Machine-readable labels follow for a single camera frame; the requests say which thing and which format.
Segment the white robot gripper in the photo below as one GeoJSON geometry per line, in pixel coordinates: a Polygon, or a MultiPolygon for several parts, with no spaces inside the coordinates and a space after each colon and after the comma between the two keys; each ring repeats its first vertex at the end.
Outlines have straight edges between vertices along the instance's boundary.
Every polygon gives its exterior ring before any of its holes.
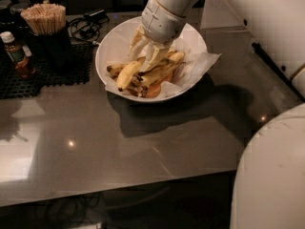
{"type": "Polygon", "coordinates": [[[183,17],[172,14],[157,0],[149,0],[142,12],[142,24],[133,34],[129,59],[134,61],[151,40],[157,42],[151,42],[148,45],[145,62],[139,71],[145,73],[152,70],[169,50],[169,47],[163,44],[172,44],[182,32],[185,24],[183,17]]]}

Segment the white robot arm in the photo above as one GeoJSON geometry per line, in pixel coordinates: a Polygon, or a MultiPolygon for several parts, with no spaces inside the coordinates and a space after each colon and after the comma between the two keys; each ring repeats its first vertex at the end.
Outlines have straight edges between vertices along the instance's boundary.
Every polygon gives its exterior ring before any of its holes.
{"type": "Polygon", "coordinates": [[[244,20],[264,61],[231,63],[233,84],[205,81],[187,98],[134,104],[142,119],[166,122],[204,101],[204,111],[246,138],[232,188],[230,229],[305,229],[304,0],[226,0],[244,20]]]}

